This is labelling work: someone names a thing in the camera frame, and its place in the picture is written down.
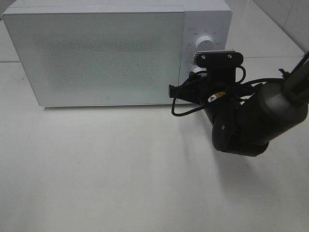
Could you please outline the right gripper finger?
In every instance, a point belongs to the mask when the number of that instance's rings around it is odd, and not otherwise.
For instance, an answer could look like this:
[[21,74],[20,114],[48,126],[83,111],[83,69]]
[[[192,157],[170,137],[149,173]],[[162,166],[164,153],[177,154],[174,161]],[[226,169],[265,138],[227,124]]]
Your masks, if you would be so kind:
[[183,85],[173,86],[169,85],[169,97],[173,99],[181,99]]
[[202,77],[202,75],[205,74],[205,71],[198,71],[198,72],[190,72],[189,73],[189,77],[188,77],[188,81],[194,81],[194,80],[198,80]]

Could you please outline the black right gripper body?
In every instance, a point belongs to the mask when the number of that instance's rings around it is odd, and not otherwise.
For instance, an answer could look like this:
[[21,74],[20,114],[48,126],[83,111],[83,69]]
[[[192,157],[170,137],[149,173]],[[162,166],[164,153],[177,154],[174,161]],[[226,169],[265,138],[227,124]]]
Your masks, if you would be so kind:
[[197,105],[207,103],[208,98],[215,93],[229,92],[237,86],[236,67],[207,69],[206,75],[202,75],[200,79],[194,81],[188,81],[188,77],[181,84],[183,89],[180,100]]

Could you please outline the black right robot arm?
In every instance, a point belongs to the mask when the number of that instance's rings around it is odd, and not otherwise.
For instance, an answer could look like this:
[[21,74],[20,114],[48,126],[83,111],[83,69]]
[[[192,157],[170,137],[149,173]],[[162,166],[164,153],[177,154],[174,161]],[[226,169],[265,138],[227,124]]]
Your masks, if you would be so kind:
[[234,50],[200,51],[193,57],[199,71],[190,72],[169,96],[204,110],[212,124],[216,150],[256,157],[269,142],[302,123],[309,112],[309,57],[305,55],[281,78],[245,82],[236,79],[244,57]]

